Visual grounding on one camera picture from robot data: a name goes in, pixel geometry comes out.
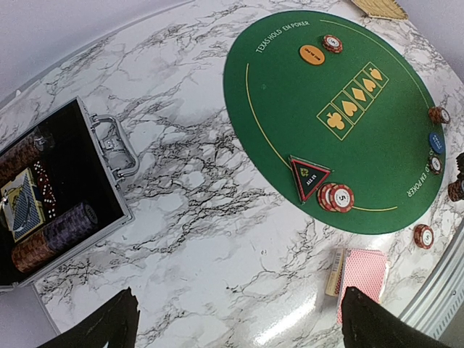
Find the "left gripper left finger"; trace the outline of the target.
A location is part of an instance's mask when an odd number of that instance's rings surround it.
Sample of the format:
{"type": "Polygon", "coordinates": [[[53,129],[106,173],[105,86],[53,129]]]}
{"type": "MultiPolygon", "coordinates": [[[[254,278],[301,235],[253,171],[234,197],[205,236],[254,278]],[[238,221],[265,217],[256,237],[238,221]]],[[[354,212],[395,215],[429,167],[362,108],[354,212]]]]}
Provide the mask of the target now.
{"type": "Polygon", "coordinates": [[[75,327],[43,347],[134,347],[140,311],[131,288],[123,289],[75,327]]]}

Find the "dark chips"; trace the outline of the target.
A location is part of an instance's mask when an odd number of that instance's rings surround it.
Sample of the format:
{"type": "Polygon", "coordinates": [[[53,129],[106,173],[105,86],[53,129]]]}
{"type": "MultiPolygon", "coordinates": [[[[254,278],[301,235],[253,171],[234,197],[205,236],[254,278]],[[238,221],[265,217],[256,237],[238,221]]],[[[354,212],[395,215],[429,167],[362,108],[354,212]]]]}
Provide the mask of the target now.
{"type": "Polygon", "coordinates": [[[428,167],[433,174],[439,175],[443,169],[442,161],[438,156],[432,154],[428,158],[428,167]]]}

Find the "orange big blind button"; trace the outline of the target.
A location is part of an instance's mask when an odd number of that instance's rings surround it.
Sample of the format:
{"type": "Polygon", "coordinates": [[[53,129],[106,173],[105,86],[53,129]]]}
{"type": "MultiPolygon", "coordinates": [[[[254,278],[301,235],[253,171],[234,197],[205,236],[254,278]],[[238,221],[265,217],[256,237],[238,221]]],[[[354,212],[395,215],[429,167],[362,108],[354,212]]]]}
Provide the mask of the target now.
{"type": "Polygon", "coordinates": [[[299,49],[300,57],[311,65],[322,65],[326,58],[324,53],[316,46],[304,45],[299,49]]]}

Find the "red poker chips moved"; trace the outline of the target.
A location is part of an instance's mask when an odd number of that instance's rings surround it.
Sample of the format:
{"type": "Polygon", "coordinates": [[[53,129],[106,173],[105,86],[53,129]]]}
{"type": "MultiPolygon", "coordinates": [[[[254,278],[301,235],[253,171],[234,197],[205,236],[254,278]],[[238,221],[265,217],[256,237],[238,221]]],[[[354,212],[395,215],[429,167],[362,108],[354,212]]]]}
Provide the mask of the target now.
{"type": "Polygon", "coordinates": [[[324,35],[322,45],[327,51],[334,54],[339,54],[343,51],[343,43],[341,39],[330,34],[324,35]]]}

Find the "dark red poker chip stack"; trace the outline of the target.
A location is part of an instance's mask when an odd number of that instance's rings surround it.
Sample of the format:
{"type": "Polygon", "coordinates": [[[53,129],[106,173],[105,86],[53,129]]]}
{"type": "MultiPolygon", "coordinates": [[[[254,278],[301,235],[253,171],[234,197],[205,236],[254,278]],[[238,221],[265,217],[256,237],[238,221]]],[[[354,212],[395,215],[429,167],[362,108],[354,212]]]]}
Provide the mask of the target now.
{"type": "Polygon", "coordinates": [[[463,179],[457,179],[447,187],[448,197],[452,202],[464,200],[463,179]]]}

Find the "pink playing card deck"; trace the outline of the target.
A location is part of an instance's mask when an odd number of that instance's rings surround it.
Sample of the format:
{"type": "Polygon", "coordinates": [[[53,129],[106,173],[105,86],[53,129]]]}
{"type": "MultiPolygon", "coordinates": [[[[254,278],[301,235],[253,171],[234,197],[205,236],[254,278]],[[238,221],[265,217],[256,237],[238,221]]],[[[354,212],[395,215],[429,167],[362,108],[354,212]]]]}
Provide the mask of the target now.
{"type": "Polygon", "coordinates": [[[346,249],[339,290],[337,323],[342,324],[341,303],[347,287],[354,286],[379,303],[384,290],[387,256],[378,250],[346,249]]]}

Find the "black triangular all-in button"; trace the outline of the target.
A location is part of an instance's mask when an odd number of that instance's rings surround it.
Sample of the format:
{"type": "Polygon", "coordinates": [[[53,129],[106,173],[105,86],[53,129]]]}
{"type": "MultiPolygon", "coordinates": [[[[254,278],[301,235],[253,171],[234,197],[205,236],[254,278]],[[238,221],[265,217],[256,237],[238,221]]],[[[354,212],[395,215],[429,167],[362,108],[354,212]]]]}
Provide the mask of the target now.
{"type": "Polygon", "coordinates": [[[289,164],[301,203],[305,203],[326,181],[332,170],[300,157],[289,156],[289,164]]]}

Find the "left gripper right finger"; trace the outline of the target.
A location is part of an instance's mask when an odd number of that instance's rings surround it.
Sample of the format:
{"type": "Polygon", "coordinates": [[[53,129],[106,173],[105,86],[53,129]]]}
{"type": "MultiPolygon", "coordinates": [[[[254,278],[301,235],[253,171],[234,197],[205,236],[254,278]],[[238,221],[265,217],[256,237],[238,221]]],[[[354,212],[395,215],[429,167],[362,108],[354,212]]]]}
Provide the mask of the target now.
{"type": "Polygon", "coordinates": [[[446,345],[403,323],[354,286],[346,288],[341,302],[344,346],[432,348],[446,345]]]}

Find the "blue small blind button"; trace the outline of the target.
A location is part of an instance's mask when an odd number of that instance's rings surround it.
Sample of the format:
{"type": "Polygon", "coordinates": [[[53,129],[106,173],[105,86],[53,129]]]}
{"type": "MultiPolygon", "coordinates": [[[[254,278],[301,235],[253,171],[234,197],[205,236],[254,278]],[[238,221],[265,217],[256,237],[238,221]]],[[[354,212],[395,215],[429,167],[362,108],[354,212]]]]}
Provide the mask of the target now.
{"type": "Polygon", "coordinates": [[[428,136],[430,147],[435,154],[443,154],[445,151],[444,140],[436,132],[430,132],[428,136]]]}

